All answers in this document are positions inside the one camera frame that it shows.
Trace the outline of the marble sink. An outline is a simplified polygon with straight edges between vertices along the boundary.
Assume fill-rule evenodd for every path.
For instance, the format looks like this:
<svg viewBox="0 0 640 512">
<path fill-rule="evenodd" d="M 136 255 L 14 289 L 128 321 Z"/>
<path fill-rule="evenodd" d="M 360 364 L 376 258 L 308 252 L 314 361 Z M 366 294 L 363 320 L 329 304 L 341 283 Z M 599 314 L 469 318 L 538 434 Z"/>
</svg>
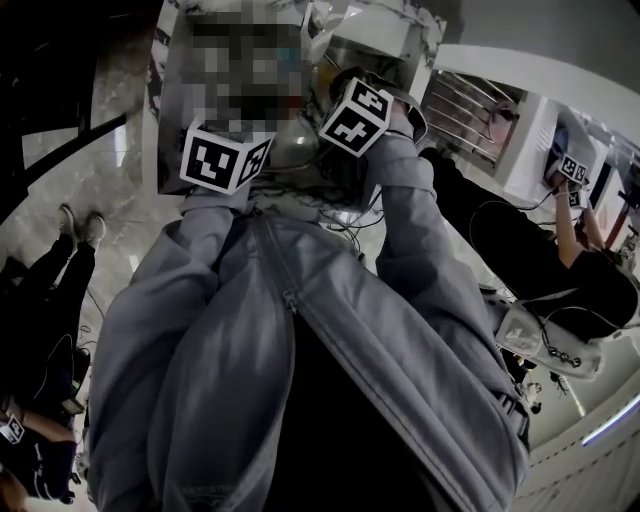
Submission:
<svg viewBox="0 0 640 512">
<path fill-rule="evenodd" d="M 352 67 L 420 105 L 440 43 L 456 11 L 441 0 L 350 0 L 346 18 L 316 64 L 303 58 L 309 0 L 163 0 L 149 59 L 142 126 L 145 191 L 174 204 L 198 185 L 180 178 L 192 123 L 234 141 L 303 116 L 317 134 L 336 98 L 317 67 Z M 365 212 L 375 199 L 364 154 L 319 136 L 312 165 L 266 170 L 242 189 L 262 210 L 327 222 Z"/>
</svg>

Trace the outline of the white light strip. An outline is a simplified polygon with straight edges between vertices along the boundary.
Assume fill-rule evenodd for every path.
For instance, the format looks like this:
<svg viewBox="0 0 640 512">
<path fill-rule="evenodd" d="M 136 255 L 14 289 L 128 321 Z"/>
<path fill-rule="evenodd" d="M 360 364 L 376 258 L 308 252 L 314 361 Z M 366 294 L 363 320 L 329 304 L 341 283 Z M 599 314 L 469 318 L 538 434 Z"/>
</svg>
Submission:
<svg viewBox="0 0 640 512">
<path fill-rule="evenodd" d="M 582 440 L 581 445 L 582 446 L 587 446 L 587 445 L 591 444 L 596 439 L 598 439 L 600 436 L 602 436 L 604 433 L 607 433 L 607 432 L 611 431 L 613 428 L 619 426 L 623 421 L 625 421 L 627 418 L 631 417 L 635 412 L 636 412 L 636 410 L 633 409 L 633 410 L 628 410 L 628 411 L 626 411 L 624 413 L 620 413 L 620 414 L 616 415 L 614 418 L 612 418 L 611 420 L 607 421 L 604 425 L 602 425 L 601 427 L 598 427 L 596 430 L 594 430 L 589 435 L 587 435 Z"/>
</svg>

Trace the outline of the person's right forearm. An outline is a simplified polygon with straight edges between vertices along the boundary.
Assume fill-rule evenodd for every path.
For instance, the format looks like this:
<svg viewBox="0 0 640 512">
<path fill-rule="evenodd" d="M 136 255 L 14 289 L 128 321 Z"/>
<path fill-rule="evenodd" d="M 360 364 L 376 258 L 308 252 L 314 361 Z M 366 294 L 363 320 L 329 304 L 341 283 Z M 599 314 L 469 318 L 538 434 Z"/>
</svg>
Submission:
<svg viewBox="0 0 640 512">
<path fill-rule="evenodd" d="M 483 313 L 478 284 L 455 257 L 436 204 L 431 165 L 397 135 L 381 137 L 366 156 L 368 176 L 381 187 L 386 223 L 378 276 L 417 309 Z"/>
</svg>

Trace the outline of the chrome faucet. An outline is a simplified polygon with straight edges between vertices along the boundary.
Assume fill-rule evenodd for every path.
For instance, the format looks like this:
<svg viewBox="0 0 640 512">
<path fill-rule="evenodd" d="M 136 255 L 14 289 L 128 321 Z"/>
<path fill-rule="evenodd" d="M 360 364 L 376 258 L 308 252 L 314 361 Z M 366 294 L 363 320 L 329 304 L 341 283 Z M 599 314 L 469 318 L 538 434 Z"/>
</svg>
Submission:
<svg viewBox="0 0 640 512">
<path fill-rule="evenodd" d="M 336 29 L 346 18 L 350 0 L 309 0 L 301 25 L 303 58 L 316 64 L 326 53 Z"/>
</svg>

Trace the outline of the black metal work table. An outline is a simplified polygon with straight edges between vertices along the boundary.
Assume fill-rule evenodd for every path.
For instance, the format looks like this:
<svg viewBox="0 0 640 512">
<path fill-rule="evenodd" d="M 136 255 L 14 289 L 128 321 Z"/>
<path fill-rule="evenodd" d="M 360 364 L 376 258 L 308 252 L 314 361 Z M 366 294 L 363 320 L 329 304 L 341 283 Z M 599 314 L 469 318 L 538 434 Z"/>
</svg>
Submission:
<svg viewBox="0 0 640 512">
<path fill-rule="evenodd" d="M 101 0 L 0 0 L 0 192 L 26 190 L 63 160 L 123 125 L 92 126 Z M 75 137 L 31 165 L 26 135 L 73 129 Z"/>
</svg>

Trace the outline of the person's grey jacket torso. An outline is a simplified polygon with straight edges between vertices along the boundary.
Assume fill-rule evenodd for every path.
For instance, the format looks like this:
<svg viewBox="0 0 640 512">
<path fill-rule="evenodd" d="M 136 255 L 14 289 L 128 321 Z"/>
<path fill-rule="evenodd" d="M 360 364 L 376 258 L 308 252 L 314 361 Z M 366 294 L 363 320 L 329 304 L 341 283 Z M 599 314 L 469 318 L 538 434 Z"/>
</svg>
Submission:
<svg viewBox="0 0 640 512">
<path fill-rule="evenodd" d="M 197 309 L 103 324 L 99 512 L 507 512 L 528 416 L 483 313 L 414 307 L 337 236 L 235 217 Z"/>
</svg>

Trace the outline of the blue oval basin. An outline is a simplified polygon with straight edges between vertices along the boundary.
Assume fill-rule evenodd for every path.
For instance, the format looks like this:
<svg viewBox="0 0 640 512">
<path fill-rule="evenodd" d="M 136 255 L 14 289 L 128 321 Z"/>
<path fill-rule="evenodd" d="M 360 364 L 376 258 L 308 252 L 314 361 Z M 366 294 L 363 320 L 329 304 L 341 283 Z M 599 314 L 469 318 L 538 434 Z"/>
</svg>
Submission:
<svg viewBox="0 0 640 512">
<path fill-rule="evenodd" d="M 545 170 L 549 171 L 552 165 L 561 160 L 569 146 L 569 131 L 563 123 L 558 123 L 554 132 L 551 148 L 545 164 Z"/>
</svg>

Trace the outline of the pink plastic basin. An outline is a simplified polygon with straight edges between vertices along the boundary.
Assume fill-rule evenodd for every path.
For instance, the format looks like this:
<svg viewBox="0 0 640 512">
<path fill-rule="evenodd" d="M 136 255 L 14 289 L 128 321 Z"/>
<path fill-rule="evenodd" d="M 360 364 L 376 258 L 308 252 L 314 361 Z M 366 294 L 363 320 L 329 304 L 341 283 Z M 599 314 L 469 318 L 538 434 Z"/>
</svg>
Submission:
<svg viewBox="0 0 640 512">
<path fill-rule="evenodd" d="M 496 146 L 504 145 L 517 118 L 517 105 L 511 101 L 499 102 L 492 108 L 489 115 L 488 132 L 491 141 Z"/>
</svg>

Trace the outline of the person's left forearm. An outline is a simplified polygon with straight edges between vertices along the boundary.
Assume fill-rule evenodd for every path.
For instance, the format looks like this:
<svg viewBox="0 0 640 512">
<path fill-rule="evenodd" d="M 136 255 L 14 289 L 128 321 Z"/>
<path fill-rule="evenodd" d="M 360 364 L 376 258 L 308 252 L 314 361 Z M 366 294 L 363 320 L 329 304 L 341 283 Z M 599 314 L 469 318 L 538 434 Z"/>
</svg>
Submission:
<svg viewBox="0 0 640 512">
<path fill-rule="evenodd" d="M 248 190 L 224 195 L 196 189 L 181 218 L 162 228 L 121 296 L 130 309 L 197 309 L 218 284 L 213 265 L 234 218 L 248 211 Z"/>
</svg>

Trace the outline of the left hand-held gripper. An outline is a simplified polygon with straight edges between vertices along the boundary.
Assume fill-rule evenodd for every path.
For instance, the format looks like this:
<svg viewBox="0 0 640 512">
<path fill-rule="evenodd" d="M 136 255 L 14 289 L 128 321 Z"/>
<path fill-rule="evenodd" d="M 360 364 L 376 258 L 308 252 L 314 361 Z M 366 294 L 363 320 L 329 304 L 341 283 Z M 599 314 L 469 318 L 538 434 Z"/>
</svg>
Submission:
<svg viewBox="0 0 640 512">
<path fill-rule="evenodd" d="M 215 192 L 232 195 L 260 174 L 274 134 L 249 133 L 243 141 L 192 123 L 186 135 L 180 178 Z"/>
</svg>

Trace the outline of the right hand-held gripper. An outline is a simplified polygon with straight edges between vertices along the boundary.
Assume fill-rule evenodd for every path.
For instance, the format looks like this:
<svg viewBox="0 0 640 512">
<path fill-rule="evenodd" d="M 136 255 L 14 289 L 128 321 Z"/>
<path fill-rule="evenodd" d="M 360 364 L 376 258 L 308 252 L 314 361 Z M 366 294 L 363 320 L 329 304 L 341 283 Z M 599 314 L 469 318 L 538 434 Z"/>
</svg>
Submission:
<svg viewBox="0 0 640 512">
<path fill-rule="evenodd" d="M 394 101 L 406 107 L 413 127 L 412 140 L 419 143 L 427 133 L 420 105 L 409 95 L 388 84 L 371 84 L 361 67 L 339 72 L 329 85 L 336 98 L 326 114 L 319 136 L 355 157 L 361 157 L 382 135 L 390 131 Z"/>
</svg>

